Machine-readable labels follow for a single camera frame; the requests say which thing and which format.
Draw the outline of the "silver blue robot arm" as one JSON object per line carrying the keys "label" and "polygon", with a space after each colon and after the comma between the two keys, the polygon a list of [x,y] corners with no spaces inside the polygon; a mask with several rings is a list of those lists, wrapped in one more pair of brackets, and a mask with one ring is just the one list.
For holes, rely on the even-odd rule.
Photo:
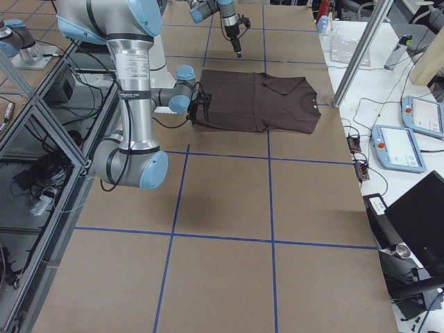
{"label": "silver blue robot arm", "polygon": [[168,107],[182,114],[198,92],[189,65],[178,67],[173,87],[151,87],[149,51],[162,27],[157,2],[59,1],[57,19],[64,36],[106,45],[116,68],[121,126],[97,146],[93,170],[113,187],[158,188],[169,159],[154,139],[153,111]]}
{"label": "silver blue robot arm", "polygon": [[201,23],[208,17],[219,15],[223,37],[232,45],[237,58],[242,58],[240,39],[250,28],[250,19],[240,15],[232,0],[193,0],[187,1],[193,21]]}

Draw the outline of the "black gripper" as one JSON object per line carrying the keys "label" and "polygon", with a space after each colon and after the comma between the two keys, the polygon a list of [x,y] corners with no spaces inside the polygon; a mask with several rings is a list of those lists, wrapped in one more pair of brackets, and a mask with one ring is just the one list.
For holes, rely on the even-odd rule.
{"label": "black gripper", "polygon": [[250,28],[250,19],[244,15],[234,14],[229,17],[222,16],[222,24],[225,29],[225,36],[230,41],[233,51],[238,58],[242,57],[240,38],[240,26],[244,25],[246,30]]}
{"label": "black gripper", "polygon": [[195,96],[191,100],[189,107],[187,109],[186,120],[196,121],[197,112],[201,106],[203,109],[203,116],[206,122],[209,121],[209,109],[212,101],[212,95],[204,92],[196,92]]}

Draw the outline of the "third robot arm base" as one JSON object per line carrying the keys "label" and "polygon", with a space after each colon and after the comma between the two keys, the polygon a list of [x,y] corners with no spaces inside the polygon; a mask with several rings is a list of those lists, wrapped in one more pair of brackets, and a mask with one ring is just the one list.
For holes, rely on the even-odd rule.
{"label": "third robot arm base", "polygon": [[40,46],[20,19],[1,19],[1,50],[19,69],[43,69],[53,56],[51,48]]}

